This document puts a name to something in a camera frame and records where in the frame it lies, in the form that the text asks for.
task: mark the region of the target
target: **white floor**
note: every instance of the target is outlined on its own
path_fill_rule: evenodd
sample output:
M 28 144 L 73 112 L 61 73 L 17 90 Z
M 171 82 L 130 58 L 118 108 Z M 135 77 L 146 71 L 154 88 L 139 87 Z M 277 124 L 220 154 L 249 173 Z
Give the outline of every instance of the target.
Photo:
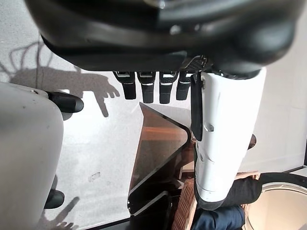
M 296 174 L 296 175 L 300 175 L 300 176 L 305 176 L 305 177 L 307 177 L 307 167 L 304 166 L 303 169 L 294 171 L 294 172 L 292 172 L 292 174 Z
M 23 1 L 1 1 L 0 15 L 0 81 L 64 90 L 84 101 L 84 110 L 64 121 L 57 189 L 65 193 L 65 203 L 44 212 L 39 229 L 55 229 L 63 221 L 72 223 L 66 229 L 86 229 L 127 218 L 127 195 L 142 126 L 140 85 L 137 99 L 126 101 L 111 72 L 80 70 L 46 47 L 40 50 L 39 32 Z M 300 46 L 295 45 L 282 63 L 269 67 L 255 127 L 258 143 L 248 153 L 244 169 L 283 171 L 302 163 L 307 134 L 305 38 L 306 31 L 300 30 L 296 42 Z M 294 68 L 288 69 L 293 60 Z M 157 104 L 157 81 L 155 90 Z M 189 109 L 189 98 L 179 102 L 174 93 L 168 106 Z M 188 115 L 182 117 L 176 110 L 168 113 L 188 123 Z

